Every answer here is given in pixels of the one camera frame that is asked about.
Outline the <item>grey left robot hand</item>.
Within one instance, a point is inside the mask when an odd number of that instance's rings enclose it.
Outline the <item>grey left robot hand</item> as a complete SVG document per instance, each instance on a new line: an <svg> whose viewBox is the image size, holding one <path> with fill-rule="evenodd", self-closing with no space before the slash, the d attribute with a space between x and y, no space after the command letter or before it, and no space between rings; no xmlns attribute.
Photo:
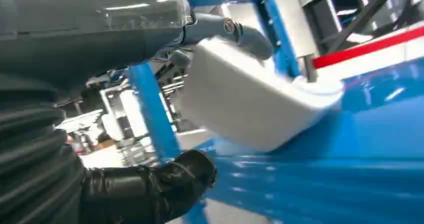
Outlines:
<svg viewBox="0 0 424 224"><path fill-rule="evenodd" d="M257 29L187 0L0 0L0 221L164 224L216 181L203 151L157 167L86 168L58 128L59 103L91 77L220 36L267 60Z"/></svg>

